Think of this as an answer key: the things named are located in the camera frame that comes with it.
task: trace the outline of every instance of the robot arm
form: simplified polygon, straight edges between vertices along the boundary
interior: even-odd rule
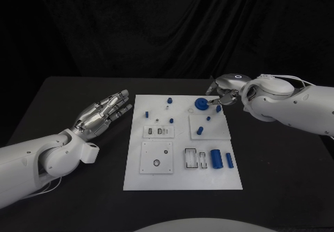
[[[131,109],[131,104],[120,109],[127,100],[124,90],[82,111],[71,129],[0,148],[0,208],[68,175],[81,161],[95,162],[100,148],[88,140],[102,134],[110,123]]]
[[[278,120],[290,127],[320,135],[334,136],[334,88],[314,86],[301,89],[272,75],[256,79],[239,74],[226,74],[212,83],[208,94],[218,89],[223,96],[208,104],[229,105],[241,96],[244,110],[262,121]]]

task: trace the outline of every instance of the peg board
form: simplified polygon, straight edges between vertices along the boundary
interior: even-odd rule
[[[172,104],[167,103],[169,97],[173,98]],[[213,100],[218,96],[136,95],[124,190],[242,189],[223,110],[218,113],[216,106],[210,106],[205,111],[199,110],[195,106],[197,98]],[[190,127],[195,128],[199,125],[205,128],[202,135],[203,137],[208,136],[208,139],[192,139]],[[173,126],[174,138],[144,138],[144,126]],[[210,134],[225,136],[215,140]],[[141,164],[143,142],[172,142],[173,152],[169,152],[167,155],[172,154],[173,159],[167,160],[172,160],[173,173],[141,173],[140,167],[144,165]],[[206,169],[200,165],[199,168],[186,168],[186,148],[196,148],[199,163],[199,153],[206,153]],[[212,167],[210,150],[213,149],[220,150],[222,169],[213,169]],[[232,169],[228,166],[226,153],[231,153],[232,156],[235,166]]]

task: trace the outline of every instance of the silver robotic hand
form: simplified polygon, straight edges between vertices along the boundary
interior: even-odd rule
[[[301,81],[303,88],[295,88],[281,78]],[[241,74],[225,74],[212,83],[206,94],[215,89],[222,98],[209,101],[208,105],[231,105],[241,97],[244,110],[259,120],[278,120],[290,127],[334,136],[333,87],[316,86],[295,76],[262,74],[252,80]]]
[[[82,111],[71,129],[0,148],[0,208],[28,195],[41,194],[30,195],[52,180],[68,175],[81,161],[95,162],[100,148],[88,140],[102,134],[110,123],[131,109],[131,104],[121,108],[127,100],[128,91],[124,90]]]
[[[78,116],[74,128],[71,128],[72,132],[85,141],[100,136],[108,129],[111,122],[131,109],[131,104],[121,109],[127,101],[128,91],[124,90],[85,108]]]

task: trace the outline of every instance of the black table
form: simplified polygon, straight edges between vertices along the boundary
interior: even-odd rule
[[[48,78],[10,144],[59,133],[110,94],[203,95],[212,80]],[[123,191],[133,111],[92,140],[101,151],[51,192],[0,210],[0,231],[127,231],[182,218],[265,227],[334,226],[334,160],[317,135],[223,108],[244,190]]]

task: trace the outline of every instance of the robotic hand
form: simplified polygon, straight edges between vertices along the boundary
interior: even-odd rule
[[[280,79],[303,82],[303,88]],[[244,110],[265,122],[278,120],[290,127],[320,135],[334,136],[334,88],[321,87],[298,77],[262,74],[251,79],[241,74],[225,74],[212,83],[206,95],[218,89],[220,99],[209,105],[231,105],[241,96]]]
[[[81,161],[95,162],[100,148],[88,140],[102,134],[110,123],[131,109],[131,104],[120,109],[127,100],[128,91],[124,90],[89,105],[71,129],[0,148],[0,208],[68,175]]]

